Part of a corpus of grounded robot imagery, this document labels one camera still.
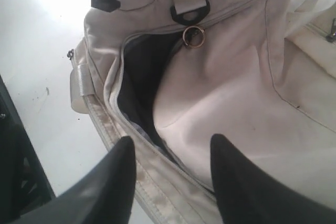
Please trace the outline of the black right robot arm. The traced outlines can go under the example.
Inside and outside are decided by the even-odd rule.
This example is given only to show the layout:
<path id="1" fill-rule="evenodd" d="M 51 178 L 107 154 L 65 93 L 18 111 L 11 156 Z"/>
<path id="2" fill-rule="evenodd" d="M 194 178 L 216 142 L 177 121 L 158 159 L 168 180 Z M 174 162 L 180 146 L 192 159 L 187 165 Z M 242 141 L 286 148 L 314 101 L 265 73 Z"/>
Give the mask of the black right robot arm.
<path id="1" fill-rule="evenodd" d="M 1 223 L 128 223 L 135 174 L 135 147 L 126 136 L 82 180 L 52 199 L 1 85 Z M 277 182 L 220 134 L 211 138 L 211 174 L 224 223 L 335 223 L 333 209 Z"/>

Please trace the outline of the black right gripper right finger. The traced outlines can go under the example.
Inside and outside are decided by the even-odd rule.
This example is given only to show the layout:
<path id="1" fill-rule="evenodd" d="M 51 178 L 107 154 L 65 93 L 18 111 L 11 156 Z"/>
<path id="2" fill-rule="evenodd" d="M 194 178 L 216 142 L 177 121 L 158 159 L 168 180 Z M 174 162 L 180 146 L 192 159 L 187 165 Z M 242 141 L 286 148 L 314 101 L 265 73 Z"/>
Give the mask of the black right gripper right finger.
<path id="1" fill-rule="evenodd" d="M 211 177 L 223 223 L 335 223 L 335 210 L 275 180 L 224 135 L 211 137 Z"/>

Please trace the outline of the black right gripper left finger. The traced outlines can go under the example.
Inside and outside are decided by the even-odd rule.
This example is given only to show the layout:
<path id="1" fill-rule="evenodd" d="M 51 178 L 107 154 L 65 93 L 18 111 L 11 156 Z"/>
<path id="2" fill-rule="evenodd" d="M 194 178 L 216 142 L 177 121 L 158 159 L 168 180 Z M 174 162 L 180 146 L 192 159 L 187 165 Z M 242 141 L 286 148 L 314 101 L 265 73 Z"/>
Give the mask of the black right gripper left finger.
<path id="1" fill-rule="evenodd" d="M 135 147 L 120 138 L 83 179 L 15 223 L 128 223 L 135 194 Z"/>

